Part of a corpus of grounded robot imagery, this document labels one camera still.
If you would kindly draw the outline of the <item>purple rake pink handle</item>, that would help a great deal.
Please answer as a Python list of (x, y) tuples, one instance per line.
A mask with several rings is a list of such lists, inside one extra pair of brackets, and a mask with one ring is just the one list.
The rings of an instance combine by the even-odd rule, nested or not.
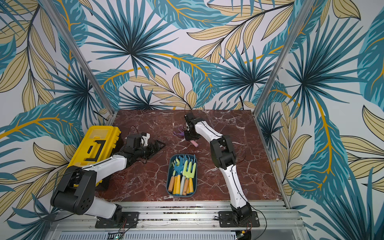
[[(185, 140), (185, 133), (184, 133), (184, 128), (183, 127), (178, 127), (177, 130), (173, 131), (174, 136), (184, 139)], [(195, 148), (199, 146), (199, 144), (196, 141), (189, 141)]]

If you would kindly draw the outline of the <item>green fork yellow handle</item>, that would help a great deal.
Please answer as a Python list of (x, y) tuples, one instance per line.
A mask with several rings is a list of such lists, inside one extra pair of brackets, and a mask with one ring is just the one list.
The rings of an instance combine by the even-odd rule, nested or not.
[(185, 168), (184, 168), (184, 172), (183, 172), (183, 176), (185, 176), (185, 185), (184, 185), (183, 196), (186, 196), (188, 194), (189, 181), (191, 178), (191, 173), (189, 172), (190, 161), (191, 160), (189, 160), (185, 163)]

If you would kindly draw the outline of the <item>light blue fork rake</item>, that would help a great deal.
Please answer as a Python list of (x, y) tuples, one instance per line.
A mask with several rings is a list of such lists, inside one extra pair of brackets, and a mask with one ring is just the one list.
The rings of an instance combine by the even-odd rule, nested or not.
[(183, 195), (184, 185), (185, 185), (185, 176), (182, 176), (180, 180), (179, 195)]

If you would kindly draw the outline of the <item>green rake wooden handle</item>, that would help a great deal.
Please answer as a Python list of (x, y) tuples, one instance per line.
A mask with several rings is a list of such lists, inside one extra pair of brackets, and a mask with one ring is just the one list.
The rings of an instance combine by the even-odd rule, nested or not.
[(169, 183), (169, 187), (168, 187), (169, 193), (174, 193), (175, 192), (176, 178), (177, 178), (178, 174), (180, 173), (181, 162), (180, 162), (180, 160), (178, 158), (176, 158), (174, 160), (173, 167), (174, 167), (174, 171), (172, 173), (172, 176), (171, 176), (171, 179), (170, 179), (170, 183)]

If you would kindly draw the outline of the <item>teal claw rake yellow handle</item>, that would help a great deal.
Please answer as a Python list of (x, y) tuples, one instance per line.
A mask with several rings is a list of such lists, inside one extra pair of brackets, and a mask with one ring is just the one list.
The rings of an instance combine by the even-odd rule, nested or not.
[(183, 155), (180, 157), (180, 174), (183, 175), (185, 163), (189, 160), (188, 155)]

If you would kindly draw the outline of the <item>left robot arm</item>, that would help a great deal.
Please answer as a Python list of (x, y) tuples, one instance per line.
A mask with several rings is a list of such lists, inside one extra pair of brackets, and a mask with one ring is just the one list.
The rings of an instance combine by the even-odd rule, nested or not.
[(51, 197), (51, 205), (76, 215), (90, 215), (119, 223), (122, 207), (95, 197), (96, 184), (110, 175), (129, 168), (139, 159), (149, 160), (166, 144), (148, 142), (150, 134), (141, 133), (126, 137), (126, 144), (111, 157), (85, 167), (71, 166), (63, 174)]

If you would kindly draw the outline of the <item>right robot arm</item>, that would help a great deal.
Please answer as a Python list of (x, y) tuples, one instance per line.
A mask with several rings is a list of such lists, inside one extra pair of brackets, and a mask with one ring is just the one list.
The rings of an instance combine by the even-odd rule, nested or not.
[(193, 113), (186, 114), (185, 120), (187, 130), (184, 134), (187, 141), (203, 137), (210, 143), (212, 161), (223, 174), (228, 187), (234, 222), (237, 225), (245, 224), (253, 211), (237, 174), (237, 156), (230, 136), (217, 132), (205, 120), (196, 118)]

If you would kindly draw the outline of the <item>teal storage tray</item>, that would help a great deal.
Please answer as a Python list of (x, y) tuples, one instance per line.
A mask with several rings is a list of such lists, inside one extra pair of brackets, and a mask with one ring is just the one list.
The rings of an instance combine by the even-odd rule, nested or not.
[(171, 196), (187, 198), (195, 194), (197, 165), (195, 155), (177, 154), (171, 158), (166, 186)]

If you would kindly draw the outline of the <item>yellow toolbox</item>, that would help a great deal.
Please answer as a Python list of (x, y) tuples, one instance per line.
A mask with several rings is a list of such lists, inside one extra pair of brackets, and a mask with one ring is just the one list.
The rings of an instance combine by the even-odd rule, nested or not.
[(97, 172), (97, 190), (107, 190), (111, 175), (127, 166), (127, 159), (116, 152), (123, 140), (121, 131), (113, 126), (92, 126), (72, 157), (62, 180), (68, 180), (71, 188), (80, 184), (81, 169)]

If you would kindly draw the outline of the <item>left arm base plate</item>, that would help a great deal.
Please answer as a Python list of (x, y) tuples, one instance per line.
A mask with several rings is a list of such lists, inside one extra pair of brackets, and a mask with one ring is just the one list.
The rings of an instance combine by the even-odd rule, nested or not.
[(105, 219), (97, 217), (96, 229), (128, 229), (136, 228), (139, 221), (139, 212), (121, 212), (117, 217)]

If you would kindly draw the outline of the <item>aluminium rail frame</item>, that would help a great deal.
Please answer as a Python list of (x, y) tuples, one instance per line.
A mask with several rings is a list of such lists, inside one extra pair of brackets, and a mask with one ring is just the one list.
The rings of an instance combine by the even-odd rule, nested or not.
[(137, 213), (125, 228), (97, 229), (91, 216), (57, 215), (46, 240), (238, 240), (248, 230), (252, 240), (308, 240), (309, 234), (298, 210), (283, 201), (251, 201), (260, 225), (222, 228), (217, 219), (229, 211), (228, 201), (121, 202), (123, 211)]

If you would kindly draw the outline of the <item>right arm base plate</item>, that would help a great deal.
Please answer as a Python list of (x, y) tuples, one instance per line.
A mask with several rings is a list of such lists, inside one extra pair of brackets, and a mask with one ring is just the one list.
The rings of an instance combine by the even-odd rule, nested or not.
[(232, 211), (218, 212), (217, 220), (221, 228), (258, 228), (260, 221), (257, 212), (252, 211), (252, 214), (244, 220), (239, 220)]

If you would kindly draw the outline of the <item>left metal corner post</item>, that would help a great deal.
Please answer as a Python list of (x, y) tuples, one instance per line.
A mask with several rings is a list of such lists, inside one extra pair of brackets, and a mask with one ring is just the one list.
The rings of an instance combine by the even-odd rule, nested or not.
[(85, 57), (81, 53), (80, 48), (78, 47), (74, 37), (72, 36), (70, 30), (68, 30), (68, 27), (65, 25), (65, 21), (60, 16), (60, 13), (58, 9), (55, 7), (54, 3), (52, 1), (48, 0), (42, 0), (41, 1), (42, 6), (47, 11), (48, 16), (56, 26), (58, 32), (63, 37), (64, 41), (67, 43), (69, 50), (72, 52), (74, 58), (77, 60), (78, 64), (84, 71), (86, 77), (90, 81), (91, 85), (94, 88), (94, 91), (97, 95), (99, 95), (99, 98), (103, 104), (103, 106), (106, 108), (106, 110), (111, 114), (114, 115), (115, 111), (113, 107), (111, 106), (109, 100), (107, 99), (106, 95), (103, 93), (103, 90), (101, 86), (99, 85), (95, 75), (93, 74), (90, 66), (88, 65)]

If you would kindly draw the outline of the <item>metal corner post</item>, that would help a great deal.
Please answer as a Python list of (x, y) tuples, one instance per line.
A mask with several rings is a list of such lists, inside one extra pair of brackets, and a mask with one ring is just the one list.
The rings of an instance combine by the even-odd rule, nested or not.
[(114, 115), (115, 111), (113, 107), (111, 106), (109, 100), (107, 99), (106, 95), (103, 93), (103, 90), (101, 86), (99, 85), (95, 75), (93, 74), (90, 66), (88, 65), (85, 57), (81, 53), (80, 48), (78, 47), (74, 37), (72, 36), (70, 30), (68, 30), (68, 27), (65, 25), (65, 21), (60, 16), (60, 13), (58, 9), (55, 7), (54, 3), (52, 1), (48, 0), (42, 0), (41, 1), (42, 6), (47, 11), (48, 16), (56, 26), (58, 32), (63, 37), (64, 41), (67, 43), (69, 50), (72, 52), (74, 58), (77, 60), (78, 64), (84, 71), (86, 77), (90, 81), (91, 85), (94, 88), (94, 91), (97, 95), (99, 95), (99, 98), (103, 104), (103, 106), (106, 108), (106, 110), (111, 114)]
[(305, 1), (302, 5), (302, 8), (300, 9), (300, 12), (298, 13), (298, 16), (296, 20), (293, 23), (293, 28), (290, 31), (290, 33), (287, 35), (287, 39), (285, 41), (285, 44), (282, 47), (282, 50), (277, 58), (277, 61), (275, 62), (275, 65), (271, 71), (271, 74), (264, 86), (263, 92), (261, 96), (259, 97), (258, 103), (254, 109), (253, 116), (256, 119), (259, 115), (259, 113), (262, 110), (263, 104), (265, 100), (268, 98), (268, 94), (273, 86), (273, 83), (275, 81), (275, 78), (278, 75), (278, 72), (286, 58), (286, 56), (289, 54), (291, 47), (293, 46), (296, 37), (298, 36), (302, 25), (304, 24), (306, 17), (308, 13), (310, 12), (311, 7), (313, 6), (314, 1)]

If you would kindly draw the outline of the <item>right metal corner post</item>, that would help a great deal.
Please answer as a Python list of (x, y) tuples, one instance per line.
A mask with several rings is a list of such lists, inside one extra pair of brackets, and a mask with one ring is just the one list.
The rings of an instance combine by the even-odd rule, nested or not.
[(259, 113), (262, 110), (263, 104), (265, 100), (268, 98), (268, 94), (273, 86), (273, 83), (275, 81), (275, 78), (278, 75), (278, 72), (286, 58), (286, 56), (289, 54), (291, 47), (293, 46), (296, 37), (298, 36), (302, 25), (304, 24), (306, 17), (308, 13), (310, 12), (311, 7), (313, 6), (314, 1), (305, 1), (302, 5), (302, 8), (300, 9), (300, 12), (298, 13), (298, 16), (296, 20), (293, 23), (293, 28), (290, 31), (290, 33), (287, 35), (287, 39), (285, 41), (285, 44), (282, 47), (282, 50), (277, 58), (277, 61), (275, 62), (275, 65), (271, 71), (271, 74), (264, 86), (263, 92), (261, 96), (259, 97), (258, 103), (254, 109), (253, 116), (256, 119), (259, 115)]

